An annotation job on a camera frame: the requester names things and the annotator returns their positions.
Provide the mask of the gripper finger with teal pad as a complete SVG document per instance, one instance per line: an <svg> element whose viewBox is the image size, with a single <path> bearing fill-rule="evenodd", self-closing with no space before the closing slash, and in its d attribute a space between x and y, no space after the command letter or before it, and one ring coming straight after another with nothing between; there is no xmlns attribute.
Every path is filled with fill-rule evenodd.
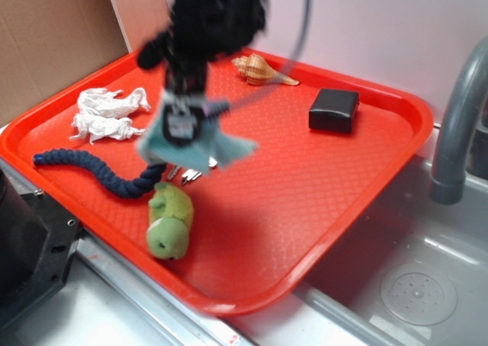
<svg viewBox="0 0 488 346"><path fill-rule="evenodd" d="M162 100L162 133L175 146L188 146L200 137L203 109L198 99L166 92Z"/></svg>

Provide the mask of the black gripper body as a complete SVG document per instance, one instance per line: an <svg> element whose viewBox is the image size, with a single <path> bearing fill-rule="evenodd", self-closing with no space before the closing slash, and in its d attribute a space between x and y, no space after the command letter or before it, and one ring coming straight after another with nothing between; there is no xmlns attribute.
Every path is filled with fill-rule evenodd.
<svg viewBox="0 0 488 346"><path fill-rule="evenodd" d="M149 40L137 57L141 69L165 63L166 90L200 94L207 67L249 45L265 28L267 0L174 0L170 25Z"/></svg>

